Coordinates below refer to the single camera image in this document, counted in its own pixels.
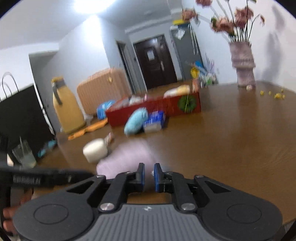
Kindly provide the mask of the person's left hand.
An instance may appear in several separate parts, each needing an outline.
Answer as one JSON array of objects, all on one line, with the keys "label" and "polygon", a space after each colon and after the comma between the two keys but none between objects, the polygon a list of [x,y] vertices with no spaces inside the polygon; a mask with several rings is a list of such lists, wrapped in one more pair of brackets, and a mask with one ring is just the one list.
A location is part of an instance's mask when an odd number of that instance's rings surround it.
[{"label": "person's left hand", "polygon": [[16,235],[16,228],[13,224],[13,217],[16,211],[20,208],[21,205],[32,199],[32,195],[34,193],[34,189],[28,189],[21,197],[18,205],[12,207],[6,207],[3,209],[4,221],[3,221],[3,229],[6,232],[13,233]]}]

